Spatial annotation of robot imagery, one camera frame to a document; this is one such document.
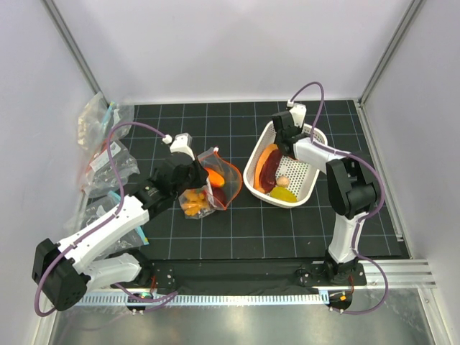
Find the clear zip bag orange zipper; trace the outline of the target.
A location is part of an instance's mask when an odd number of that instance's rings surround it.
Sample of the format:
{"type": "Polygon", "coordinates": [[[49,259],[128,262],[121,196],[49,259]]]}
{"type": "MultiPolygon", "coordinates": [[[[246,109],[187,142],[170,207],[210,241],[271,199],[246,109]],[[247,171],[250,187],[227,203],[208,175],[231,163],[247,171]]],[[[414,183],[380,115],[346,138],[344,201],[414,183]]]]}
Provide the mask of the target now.
{"type": "Polygon", "coordinates": [[[187,219],[201,219],[214,211],[226,211],[242,189],[240,171],[211,147],[198,156],[198,161],[208,173],[203,187],[186,190],[179,203],[187,219]]]}

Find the white perforated plastic basket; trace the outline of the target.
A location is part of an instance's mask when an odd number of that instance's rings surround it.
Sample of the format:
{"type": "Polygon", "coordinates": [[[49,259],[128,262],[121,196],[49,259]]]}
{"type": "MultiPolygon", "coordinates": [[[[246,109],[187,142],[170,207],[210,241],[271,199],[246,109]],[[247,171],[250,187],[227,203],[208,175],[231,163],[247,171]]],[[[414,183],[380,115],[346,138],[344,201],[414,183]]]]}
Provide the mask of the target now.
{"type": "Polygon", "coordinates": [[[254,187],[254,177],[259,158],[265,148],[275,141],[275,129],[272,121],[269,121],[260,135],[244,168],[243,180],[250,193],[271,205],[281,208],[295,208],[306,203],[313,192],[319,173],[324,173],[325,166],[319,168],[313,161],[303,162],[290,157],[283,157],[276,170],[275,177],[285,176],[290,181],[287,190],[295,197],[296,202],[281,201],[273,198],[270,193],[262,193],[254,187]]]}

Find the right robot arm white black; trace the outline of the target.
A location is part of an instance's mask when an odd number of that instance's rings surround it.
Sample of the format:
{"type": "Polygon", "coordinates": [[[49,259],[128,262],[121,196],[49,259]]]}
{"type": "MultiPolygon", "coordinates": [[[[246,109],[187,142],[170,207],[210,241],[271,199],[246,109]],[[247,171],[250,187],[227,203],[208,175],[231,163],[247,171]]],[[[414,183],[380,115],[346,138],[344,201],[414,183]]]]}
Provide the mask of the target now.
{"type": "Polygon", "coordinates": [[[329,147],[297,126],[289,111],[272,116],[275,144],[284,156],[307,163],[326,175],[328,199],[336,218],[331,243],[326,250],[323,274],[339,285],[357,270],[363,256],[359,237],[366,219],[379,212],[385,201],[382,181],[365,160],[350,152],[329,147]]]}

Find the yellow orange ginger root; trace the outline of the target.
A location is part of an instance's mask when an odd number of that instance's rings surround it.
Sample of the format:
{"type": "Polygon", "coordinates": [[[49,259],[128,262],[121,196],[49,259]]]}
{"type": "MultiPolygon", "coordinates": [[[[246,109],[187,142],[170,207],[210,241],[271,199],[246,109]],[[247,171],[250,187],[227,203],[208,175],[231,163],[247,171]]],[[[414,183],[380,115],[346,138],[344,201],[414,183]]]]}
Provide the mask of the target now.
{"type": "Polygon", "coordinates": [[[180,206],[186,216],[199,216],[209,209],[206,194],[202,190],[187,190],[180,198],[180,206]]]}

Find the dark red passion fruit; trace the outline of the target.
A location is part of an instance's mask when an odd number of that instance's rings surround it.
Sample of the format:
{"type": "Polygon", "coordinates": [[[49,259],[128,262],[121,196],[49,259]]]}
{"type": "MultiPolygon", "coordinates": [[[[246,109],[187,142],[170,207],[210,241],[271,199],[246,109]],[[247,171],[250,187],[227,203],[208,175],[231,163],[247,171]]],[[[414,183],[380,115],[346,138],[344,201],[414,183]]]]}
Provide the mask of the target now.
{"type": "Polygon", "coordinates": [[[212,187],[212,193],[215,207],[225,209],[227,207],[227,197],[223,189],[212,187]]]}

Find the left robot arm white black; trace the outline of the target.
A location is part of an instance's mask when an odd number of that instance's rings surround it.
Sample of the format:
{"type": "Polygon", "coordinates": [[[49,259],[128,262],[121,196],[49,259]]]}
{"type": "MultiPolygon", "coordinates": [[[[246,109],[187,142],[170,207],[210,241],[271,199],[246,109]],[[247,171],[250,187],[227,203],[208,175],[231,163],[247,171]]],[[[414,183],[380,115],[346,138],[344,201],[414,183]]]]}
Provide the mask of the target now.
{"type": "Polygon", "coordinates": [[[58,243],[40,242],[32,269],[37,283],[36,314],[45,315],[40,310],[41,295],[46,295],[54,310],[65,311],[98,288],[123,282],[137,288],[147,286],[154,268],[138,250],[130,248],[108,259],[98,256],[131,230],[171,208],[186,190],[203,187],[207,178],[195,154],[175,152],[101,218],[58,243]]]}

